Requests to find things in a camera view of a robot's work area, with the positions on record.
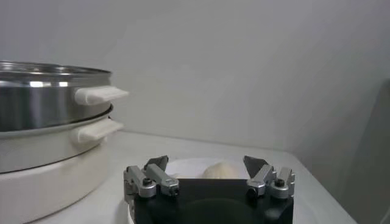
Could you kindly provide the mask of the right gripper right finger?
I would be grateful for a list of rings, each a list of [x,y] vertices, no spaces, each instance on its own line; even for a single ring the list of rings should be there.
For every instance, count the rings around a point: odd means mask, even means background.
[[[246,181],[249,199],[257,200],[266,194],[280,200],[294,196],[295,173],[292,169],[282,167],[277,173],[264,159],[251,156],[244,156],[243,162],[250,176]]]

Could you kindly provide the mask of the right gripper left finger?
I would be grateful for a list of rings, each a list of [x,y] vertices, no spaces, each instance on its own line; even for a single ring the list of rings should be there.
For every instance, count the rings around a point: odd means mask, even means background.
[[[143,166],[128,166],[124,170],[124,199],[127,203],[139,198],[150,199],[158,191],[169,197],[179,195],[179,180],[169,176],[165,170],[169,158],[167,155],[151,158]]]

